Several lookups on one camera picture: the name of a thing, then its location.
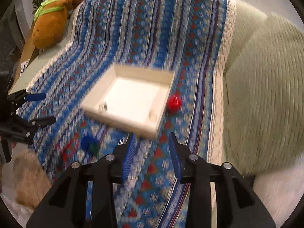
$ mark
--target red pom-pom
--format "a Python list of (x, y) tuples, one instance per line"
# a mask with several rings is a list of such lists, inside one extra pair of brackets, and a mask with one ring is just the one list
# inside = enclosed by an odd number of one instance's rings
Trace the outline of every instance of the red pom-pom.
[(181, 98), (177, 95), (171, 95), (168, 99), (167, 107), (171, 113), (178, 112), (181, 107)]

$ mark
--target blue gripper fingertip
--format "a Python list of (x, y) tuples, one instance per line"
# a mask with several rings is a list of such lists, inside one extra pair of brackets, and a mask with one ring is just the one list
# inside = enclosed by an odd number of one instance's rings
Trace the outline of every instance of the blue gripper fingertip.
[(175, 134), (173, 132), (171, 132), (169, 134), (169, 151), (170, 151), (170, 155), (171, 155), (171, 160), (172, 160), (172, 164), (173, 164), (173, 170), (174, 170), (174, 174), (175, 177), (178, 179), (178, 181), (181, 180), (181, 162), (179, 160), (177, 151), (176, 151), (176, 145), (177, 144), (177, 140), (175, 137)]
[(126, 142), (126, 146), (128, 147), (122, 167), (121, 179), (125, 182), (128, 179), (131, 164), (133, 162), (133, 157), (135, 153), (135, 146), (136, 146), (136, 136), (134, 133), (129, 135), (129, 138)]
[(38, 100), (44, 100), (46, 98), (45, 93), (35, 93), (35, 94), (28, 94), (24, 100), (25, 101), (38, 101)]

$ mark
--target patterned blanket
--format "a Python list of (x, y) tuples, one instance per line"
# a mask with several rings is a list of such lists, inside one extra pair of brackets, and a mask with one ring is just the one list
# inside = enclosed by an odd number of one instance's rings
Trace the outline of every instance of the patterned blanket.
[[(95, 162), (126, 137), (79, 108), (112, 64), (175, 70), (172, 93), (182, 97), (181, 111), (165, 116), (157, 140), (137, 138), (129, 180), (114, 186), (114, 197), (119, 227), (183, 227), (189, 186), (176, 181), (168, 134), (174, 131), (193, 153), (221, 163), (222, 75), (235, 10), (234, 0), (85, 0), (71, 17), (66, 49), (27, 88), (47, 99), (19, 109), (25, 119), (57, 117), (30, 146), (47, 175), (56, 180), (73, 161)], [(98, 156), (79, 146), (85, 135), (98, 140)]]

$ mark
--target green ribbon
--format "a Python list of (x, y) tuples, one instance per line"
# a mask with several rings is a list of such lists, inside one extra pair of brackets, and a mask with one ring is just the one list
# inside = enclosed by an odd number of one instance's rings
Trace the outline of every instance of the green ribbon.
[(45, 0), (44, 2), (41, 3), (41, 6), (37, 9), (35, 15), (34, 15), (34, 22), (38, 19), (39, 16), (42, 16), (46, 13), (51, 13), (51, 12), (57, 12), (59, 10), (62, 10), (64, 6), (56, 6), (56, 7), (51, 7), (48, 9), (44, 9), (44, 7), (50, 3), (57, 2), (60, 0)]

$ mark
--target plush toy head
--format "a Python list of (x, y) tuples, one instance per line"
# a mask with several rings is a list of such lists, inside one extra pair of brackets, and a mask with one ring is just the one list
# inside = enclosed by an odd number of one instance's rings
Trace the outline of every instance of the plush toy head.
[(44, 3), (32, 33), (35, 47), (46, 49), (60, 42), (67, 22), (67, 11), (76, 8), (82, 1), (49, 0)]

